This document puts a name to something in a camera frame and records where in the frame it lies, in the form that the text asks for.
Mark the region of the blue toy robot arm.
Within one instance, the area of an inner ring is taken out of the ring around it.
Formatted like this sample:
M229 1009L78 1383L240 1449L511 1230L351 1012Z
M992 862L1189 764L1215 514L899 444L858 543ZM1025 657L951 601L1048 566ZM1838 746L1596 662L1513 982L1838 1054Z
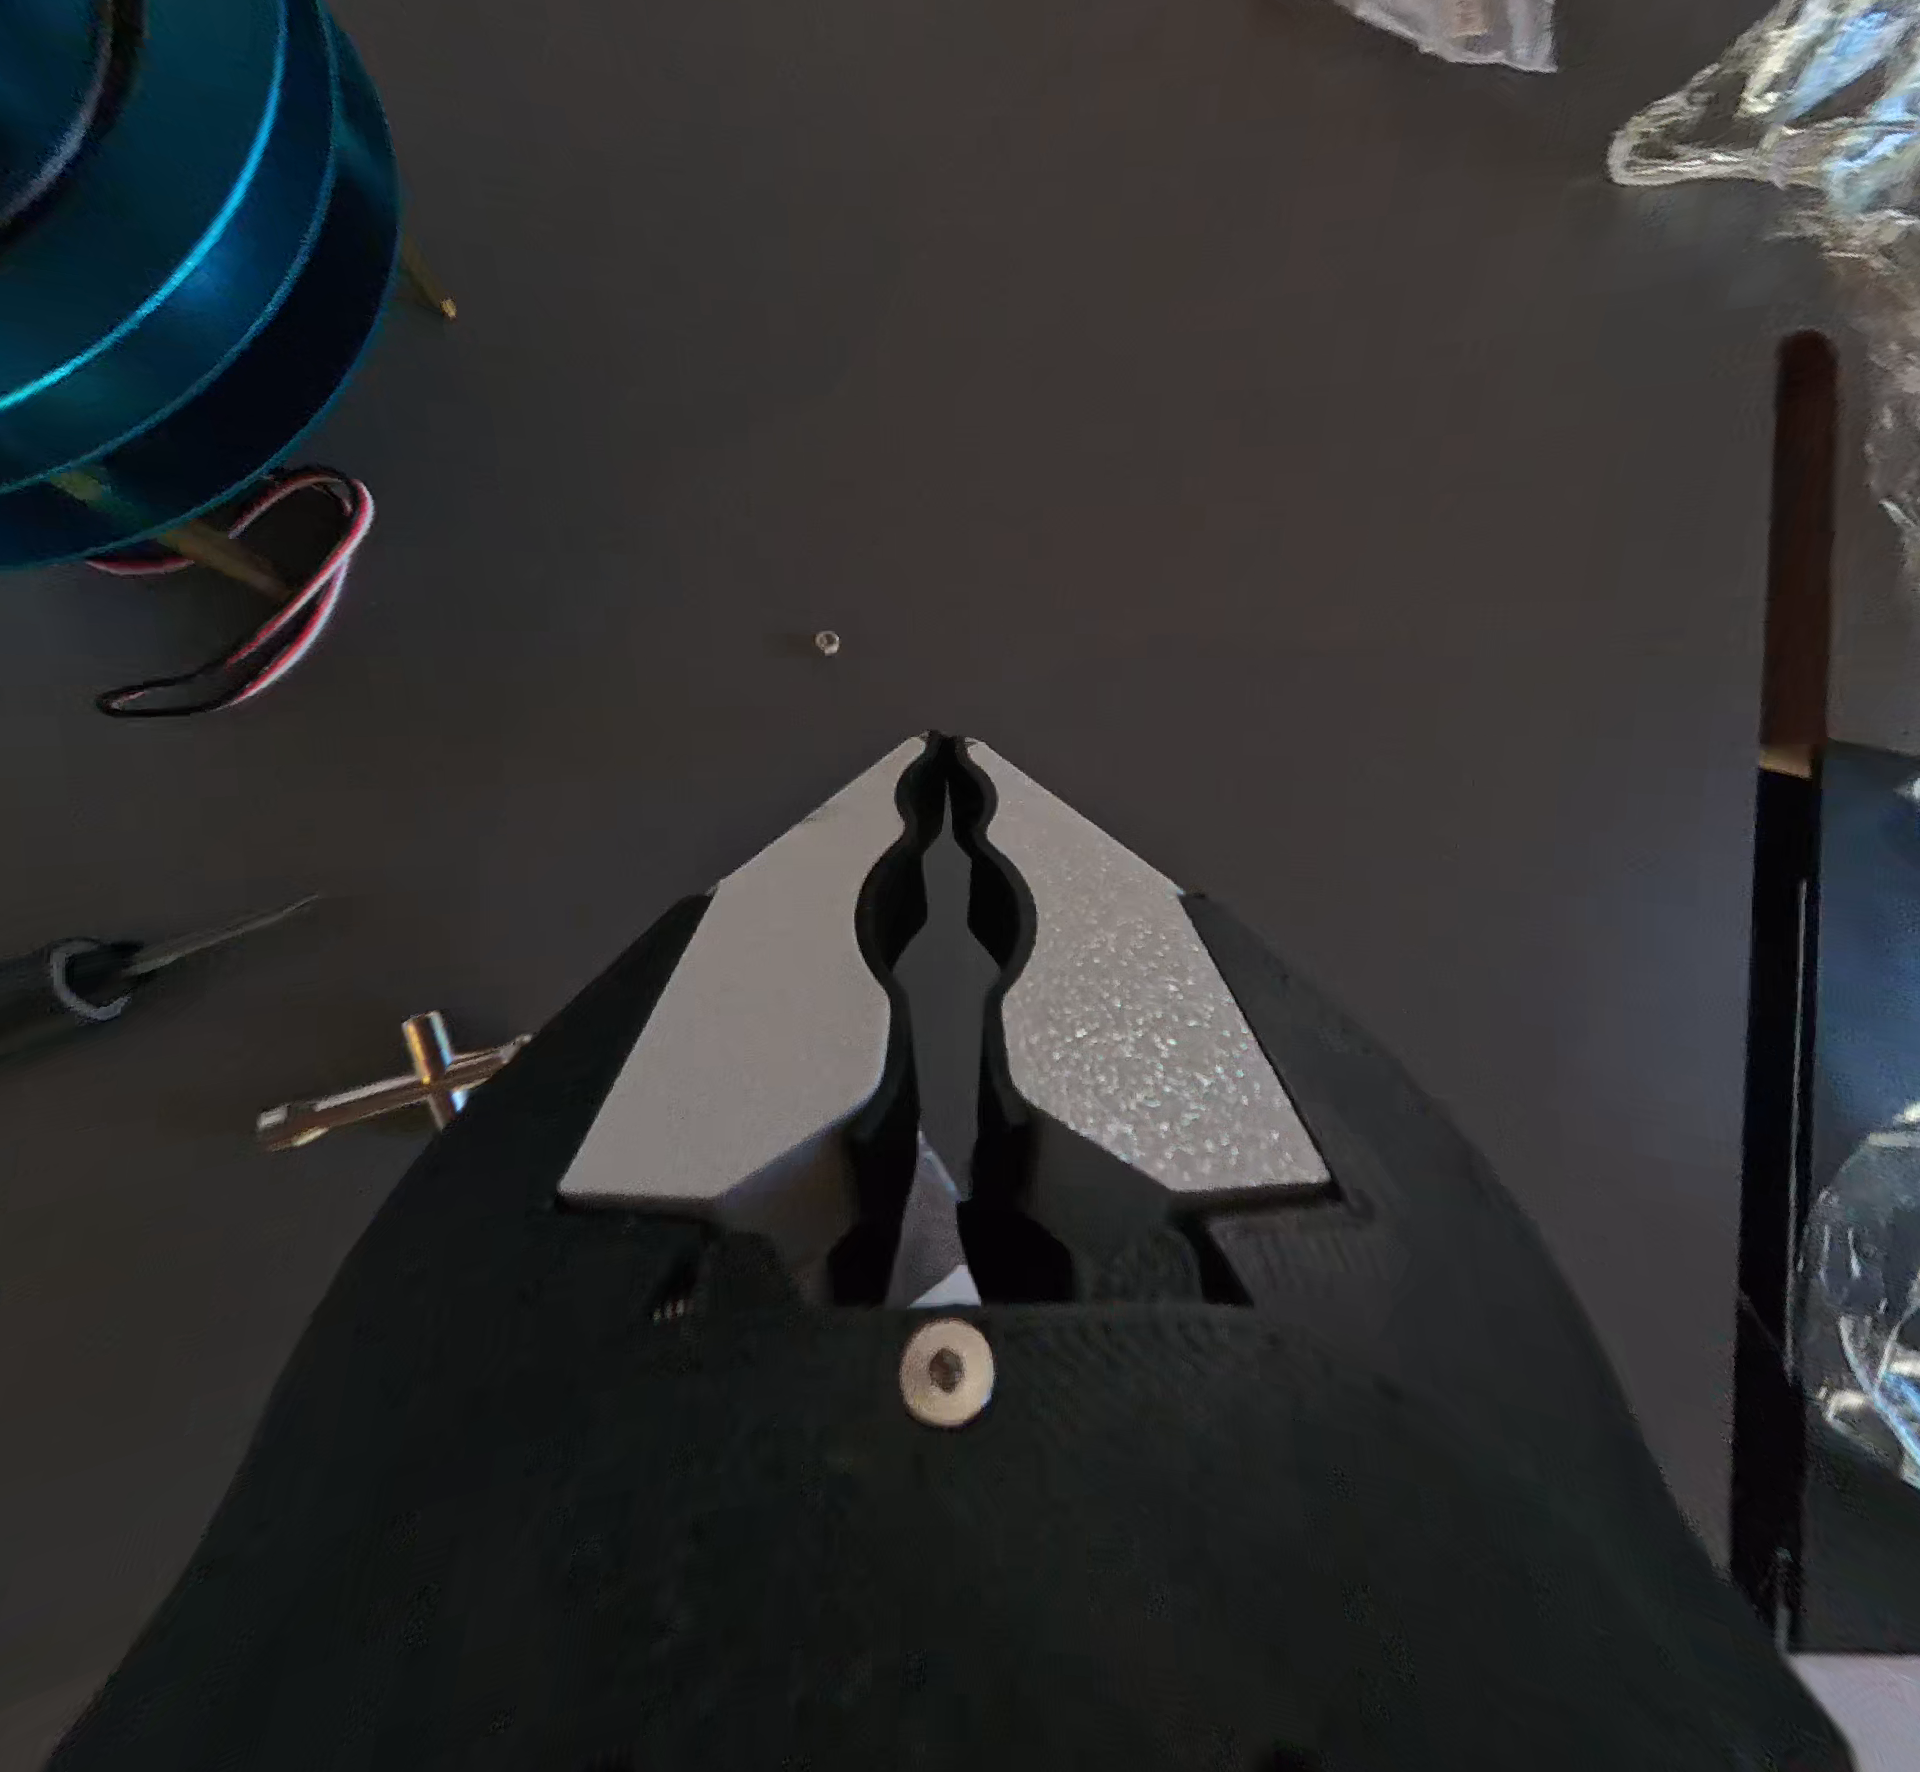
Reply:
M200 556L400 284L459 314L327 0L4 0L4 569Z

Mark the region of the dark grey desk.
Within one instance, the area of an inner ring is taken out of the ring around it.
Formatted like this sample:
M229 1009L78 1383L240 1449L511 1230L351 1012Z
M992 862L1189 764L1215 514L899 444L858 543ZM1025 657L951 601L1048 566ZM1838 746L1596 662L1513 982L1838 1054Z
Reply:
M1559 0L1536 78L1330 0L332 0L459 300L308 444L377 494L335 629L114 726L245 595L4 580L4 949L324 894L4 1074L4 1766L424 1147L253 1114L534 1029L918 727L1451 1108L1723 1563L1775 368L1839 314L1608 143L1770 4Z

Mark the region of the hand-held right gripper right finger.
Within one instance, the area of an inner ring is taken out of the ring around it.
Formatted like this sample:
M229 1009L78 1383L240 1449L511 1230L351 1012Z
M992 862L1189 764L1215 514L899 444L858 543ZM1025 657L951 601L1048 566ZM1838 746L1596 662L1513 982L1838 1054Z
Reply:
M1187 888L1072 803L954 737L981 999L958 1230L989 1302L1200 1295L1213 1223L1338 1202Z

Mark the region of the crumpled clear plastic wrap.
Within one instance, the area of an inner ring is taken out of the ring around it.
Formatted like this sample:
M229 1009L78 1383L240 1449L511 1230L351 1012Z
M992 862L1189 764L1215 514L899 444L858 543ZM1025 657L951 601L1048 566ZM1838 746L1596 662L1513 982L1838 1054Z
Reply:
M1811 238L1868 366L1865 465L1917 573L1917 0L1776 0L1682 88L1626 117L1626 191L1753 182Z

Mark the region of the metal cross wrench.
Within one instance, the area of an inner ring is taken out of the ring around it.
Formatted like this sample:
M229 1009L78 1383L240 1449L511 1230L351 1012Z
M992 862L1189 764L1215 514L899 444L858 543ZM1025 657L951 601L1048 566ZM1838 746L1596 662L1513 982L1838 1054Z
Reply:
M459 1046L442 1009L400 1022L407 1067L357 1088L273 1104L258 1115L262 1150L298 1150L347 1127L427 1114L435 1130L463 1114L471 1092L508 1069L534 1035L511 1035L488 1046Z

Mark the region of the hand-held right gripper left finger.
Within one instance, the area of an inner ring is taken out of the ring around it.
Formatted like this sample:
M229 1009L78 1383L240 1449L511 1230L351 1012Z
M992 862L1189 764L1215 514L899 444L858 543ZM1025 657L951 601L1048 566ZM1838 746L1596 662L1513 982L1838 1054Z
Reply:
M558 1180L564 1209L766 1239L800 1295L891 1301L921 1157L899 960L948 741L904 739L728 871Z

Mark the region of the black screwdriver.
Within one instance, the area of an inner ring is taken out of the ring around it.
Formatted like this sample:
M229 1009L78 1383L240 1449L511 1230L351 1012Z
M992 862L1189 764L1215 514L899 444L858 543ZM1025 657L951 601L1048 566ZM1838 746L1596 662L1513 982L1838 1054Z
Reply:
M167 941L60 937L4 960L4 1059L104 1029L164 973L279 926L321 894Z

